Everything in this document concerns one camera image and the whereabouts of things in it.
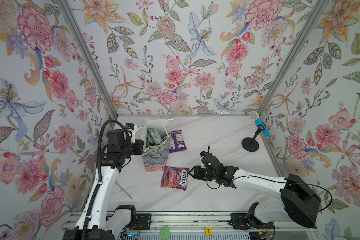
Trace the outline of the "green Fox's candy bag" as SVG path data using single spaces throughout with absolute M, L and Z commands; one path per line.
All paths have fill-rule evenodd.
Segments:
M 150 146 L 158 146 L 161 145 L 164 140 L 157 130 L 154 128 L 150 128 L 146 130 L 147 133 L 147 145 Z

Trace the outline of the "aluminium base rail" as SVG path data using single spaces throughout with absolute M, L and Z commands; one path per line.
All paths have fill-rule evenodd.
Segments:
M 188 232 L 188 233 L 202 233 L 205 234 L 205 228 L 211 228 L 213 234 L 240 232 L 239 229 L 234 229 L 231 222 L 232 212 L 207 212 L 207 211 L 137 211 L 137 214 L 150 214 L 150 229 L 148 232 L 158 232 L 160 228 L 168 226 L 172 233 Z M 248 229 L 249 232 L 306 232 L 318 233 L 316 228 L 304 228 L 292 221 L 275 221 L 273 224 L 267 224 L 264 229 Z

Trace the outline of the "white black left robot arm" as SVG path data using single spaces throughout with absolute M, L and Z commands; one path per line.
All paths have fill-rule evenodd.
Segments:
M 96 155 L 96 175 L 85 208 L 74 229 L 66 230 L 65 240 L 115 240 L 137 226 L 133 205 L 118 206 L 108 216 L 110 191 L 132 155 L 142 155 L 143 140 L 137 140 L 137 126 L 107 120 L 101 127 Z

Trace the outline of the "pink purple Fox's candy bag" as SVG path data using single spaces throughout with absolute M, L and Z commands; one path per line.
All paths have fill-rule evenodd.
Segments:
M 161 188 L 172 188 L 186 191 L 189 168 L 174 168 L 166 166 L 161 179 Z

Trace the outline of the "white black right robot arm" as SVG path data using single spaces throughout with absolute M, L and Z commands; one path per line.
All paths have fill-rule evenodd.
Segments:
M 320 197 L 299 176 L 268 177 L 250 173 L 237 167 L 225 167 L 216 156 L 201 152 L 201 165 L 189 174 L 195 180 L 216 182 L 219 186 L 251 190 L 272 197 L 272 203 L 251 205 L 244 218 L 248 228 L 279 221 L 293 221 L 312 229 L 320 211 Z

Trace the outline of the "purple snack packet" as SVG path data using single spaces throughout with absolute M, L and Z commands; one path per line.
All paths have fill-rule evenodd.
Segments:
M 182 130 L 172 131 L 169 146 L 170 146 L 169 153 L 181 152 L 187 149 L 187 146 L 183 138 Z

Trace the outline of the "floral white paper bag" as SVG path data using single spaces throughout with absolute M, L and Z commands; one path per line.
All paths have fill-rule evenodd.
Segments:
M 142 160 L 147 172 L 163 171 L 169 155 L 172 128 L 175 125 L 173 119 L 146 120 L 142 128 L 141 139 L 145 141 L 143 145 Z M 164 142 L 158 146 L 147 145 L 146 130 L 154 128 L 163 138 Z

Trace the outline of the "green tag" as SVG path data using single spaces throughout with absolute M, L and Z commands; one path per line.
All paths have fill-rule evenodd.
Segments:
M 168 240 L 171 237 L 171 232 L 168 226 L 161 227 L 159 233 L 162 240 Z

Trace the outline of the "black handled screwdriver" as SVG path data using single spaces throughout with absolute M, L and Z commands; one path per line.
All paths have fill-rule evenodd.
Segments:
M 121 190 L 124 192 L 131 200 L 133 200 L 133 197 L 118 183 L 115 183 Z

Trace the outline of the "yellow T label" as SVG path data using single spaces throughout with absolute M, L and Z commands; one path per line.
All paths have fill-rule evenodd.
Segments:
M 206 234 L 207 236 L 213 235 L 212 228 L 211 228 L 211 227 L 206 227 L 206 228 L 205 228 L 205 234 Z

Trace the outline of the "blue microphone on black stand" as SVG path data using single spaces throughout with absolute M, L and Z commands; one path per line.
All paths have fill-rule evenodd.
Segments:
M 249 115 L 250 119 L 254 121 L 257 129 L 255 131 L 255 134 L 251 138 L 244 138 L 242 140 L 242 147 L 248 151 L 248 152 L 256 152 L 259 149 L 259 143 L 256 140 L 256 138 L 259 136 L 261 132 L 265 134 L 266 137 L 270 138 L 271 134 L 269 130 L 266 128 L 263 121 L 260 119 L 260 115 L 256 111 L 250 112 Z

